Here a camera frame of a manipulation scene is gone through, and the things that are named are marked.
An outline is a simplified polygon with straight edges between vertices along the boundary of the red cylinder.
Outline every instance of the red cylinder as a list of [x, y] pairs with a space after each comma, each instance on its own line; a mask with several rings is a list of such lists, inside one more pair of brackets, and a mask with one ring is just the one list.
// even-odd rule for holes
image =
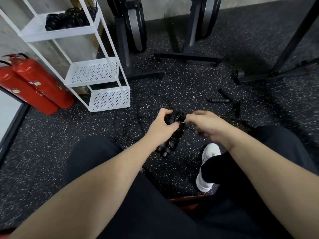
[[56, 104], [14, 73], [11, 67], [0, 67], [0, 85], [46, 115], [58, 110]]
[[22, 76], [32, 86], [45, 94], [50, 100], [61, 108], [68, 108], [74, 103], [72, 95], [63, 89], [55, 79], [35, 60], [25, 54], [19, 54], [26, 59], [13, 58], [12, 69]]

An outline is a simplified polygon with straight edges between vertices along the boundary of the white shoe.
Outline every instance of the white shoe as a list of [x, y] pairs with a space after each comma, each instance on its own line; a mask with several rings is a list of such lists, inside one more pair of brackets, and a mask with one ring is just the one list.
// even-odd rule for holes
[[[203, 158], [203, 163], [202, 165], [211, 157], [213, 156], [217, 156], [217, 155], [220, 155], [220, 149], [218, 147], [217, 144], [215, 143], [210, 143], [206, 146], [206, 148], [204, 149], [203, 151], [203, 155], [202, 155], [202, 158]], [[209, 192], [210, 189], [212, 188], [213, 184], [212, 183], [207, 183], [203, 180], [203, 177], [202, 177], [202, 171], [201, 169], [199, 169], [199, 173], [197, 175], [197, 178], [196, 178], [196, 185], [197, 185], [197, 188], [201, 191], [201, 192]]]

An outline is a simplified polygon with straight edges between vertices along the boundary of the gym floor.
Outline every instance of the gym floor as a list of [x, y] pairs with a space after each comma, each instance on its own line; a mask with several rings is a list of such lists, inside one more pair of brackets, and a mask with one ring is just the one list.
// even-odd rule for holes
[[[147, 22], [147, 50], [134, 55], [134, 71], [164, 69], [165, 77], [130, 83], [133, 111], [91, 114], [78, 100], [51, 116], [31, 109], [0, 169], [0, 229], [18, 226], [61, 189], [65, 162], [81, 138], [102, 134], [119, 139], [123, 126], [136, 116], [138, 105], [140, 115], [153, 118], [161, 107], [167, 107], [158, 96], [146, 97], [149, 94], [167, 97], [175, 109], [185, 113], [201, 109], [225, 114], [231, 110], [230, 104], [211, 104], [206, 99], [221, 98], [217, 90], [227, 89], [236, 99], [252, 101], [243, 106], [242, 120], [290, 129], [319, 167], [319, 74], [243, 85], [236, 85], [231, 76], [234, 69], [254, 73], [271, 68], [313, 2], [285, 0], [221, 10], [211, 36], [196, 42], [194, 48], [194, 53], [224, 55], [225, 61], [218, 67], [195, 61], [156, 62], [153, 50], [181, 50], [188, 16]], [[318, 37], [319, 19], [285, 68], [318, 57]], [[142, 135], [137, 125], [128, 134], [133, 138]], [[166, 198], [197, 195], [194, 182], [207, 143], [187, 130], [167, 160], [151, 154], [144, 174]], [[122, 139], [120, 144], [126, 148], [132, 142]]]

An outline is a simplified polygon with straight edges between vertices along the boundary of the white shelf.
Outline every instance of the white shelf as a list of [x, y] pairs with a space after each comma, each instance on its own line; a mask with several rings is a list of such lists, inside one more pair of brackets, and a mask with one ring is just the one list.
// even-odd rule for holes
[[130, 88], [123, 86], [126, 98], [129, 100], [127, 104], [122, 91], [119, 87], [94, 90], [91, 93], [89, 111], [100, 112], [112, 109], [126, 108], [130, 106]]
[[64, 84], [67, 87], [102, 84], [118, 80], [119, 65], [117, 57], [110, 57], [116, 71], [114, 76], [106, 58], [72, 63]]
[[43, 41], [43, 40], [52, 40], [52, 39], [59, 39], [71, 36], [78, 36], [78, 35], [86, 35], [95, 33], [98, 26], [100, 19], [102, 17], [101, 8], [98, 9], [96, 14], [96, 18], [94, 20], [94, 25], [84, 26], [84, 27], [77, 27], [77, 28], [68, 28], [68, 29], [60, 29], [54, 31], [46, 31], [45, 23], [46, 18], [49, 13], [39, 14], [38, 17], [34, 17], [21, 31], [20, 37], [25, 42], [36, 42], [36, 41]]

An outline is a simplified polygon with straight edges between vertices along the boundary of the white plastic rack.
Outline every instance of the white plastic rack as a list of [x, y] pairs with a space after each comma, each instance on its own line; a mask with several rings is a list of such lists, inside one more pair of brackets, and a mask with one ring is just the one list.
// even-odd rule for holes
[[[115, 50], [113, 41], [111, 39], [110, 33], [106, 26], [104, 17], [101, 12], [99, 4], [94, 1], [96, 7], [98, 7], [98, 12], [96, 18], [93, 21], [91, 15], [87, 9], [84, 0], [79, 0], [83, 11], [87, 19], [90, 22], [89, 26], [61, 29], [54, 31], [46, 31], [46, 14], [37, 14], [32, 8], [27, 0], [23, 0], [30, 11], [33, 13], [34, 18], [20, 30], [6, 15], [6, 13], [0, 9], [0, 15], [6, 20], [6, 22], [17, 32], [18, 36], [24, 40], [29, 47], [43, 60], [43, 62], [52, 70], [52, 72], [63, 82], [63, 84], [70, 89], [70, 91], [85, 105], [85, 107], [90, 112], [99, 112], [111, 109], [125, 108], [130, 106], [130, 87], [123, 72], [119, 57]], [[115, 57], [109, 57], [106, 49], [102, 43], [101, 37], [98, 33], [98, 25], [100, 21], [105, 28], [107, 37], [115, 54]], [[78, 35], [95, 34], [99, 45], [106, 58], [88, 60], [82, 62], [72, 62], [71, 59], [66, 55], [65, 51], [58, 44], [56, 39], [72, 37]], [[65, 79], [52, 67], [52, 65], [43, 57], [43, 55], [33, 46], [33, 42], [43, 41], [43, 40], [53, 40], [55, 45], [65, 56], [65, 58], [70, 63], [69, 70]], [[126, 86], [122, 86], [119, 81], [119, 69], [121, 69], [122, 75], [125, 79]], [[102, 84], [108, 82], [117, 82], [118, 87], [107, 88], [100, 90], [92, 90], [90, 85]], [[73, 90], [74, 87], [87, 86], [91, 91], [91, 97], [89, 104], [86, 104], [82, 98]]]

